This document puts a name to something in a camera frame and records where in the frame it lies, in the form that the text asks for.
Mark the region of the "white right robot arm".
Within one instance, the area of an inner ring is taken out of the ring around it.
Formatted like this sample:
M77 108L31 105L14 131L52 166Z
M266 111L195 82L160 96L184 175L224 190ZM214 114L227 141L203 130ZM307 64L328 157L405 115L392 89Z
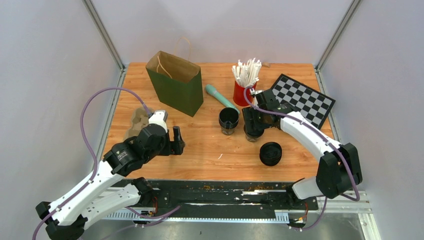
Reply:
M254 101L248 100L249 106L242 109L247 139L256 140L266 129L277 128L297 140L318 162L316 176L289 186L285 201L290 208L298 209L306 199L319 196L360 200L358 185L363 177L358 150L353 144L342 144L325 135L289 103L277 101L270 89L256 91L248 86L243 97L248 96Z

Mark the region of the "stack of black cups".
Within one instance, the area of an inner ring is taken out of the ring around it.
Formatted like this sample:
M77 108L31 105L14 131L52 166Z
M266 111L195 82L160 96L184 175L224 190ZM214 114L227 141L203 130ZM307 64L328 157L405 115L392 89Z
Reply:
M225 107L219 113L218 122L224 135L232 135L239 123L239 113L232 107Z

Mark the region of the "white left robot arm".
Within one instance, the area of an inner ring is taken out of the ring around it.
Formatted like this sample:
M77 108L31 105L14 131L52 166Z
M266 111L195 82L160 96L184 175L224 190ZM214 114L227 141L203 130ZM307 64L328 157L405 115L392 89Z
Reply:
M137 136L115 144L103 160L85 179L62 198L42 201L36 212L51 240L77 240L92 224L108 214L139 204L149 206L153 188L143 178L136 178L115 193L97 197L131 172L139 170L156 156L181 155L185 142L178 126L174 126L173 140L169 132L158 124L148 124Z

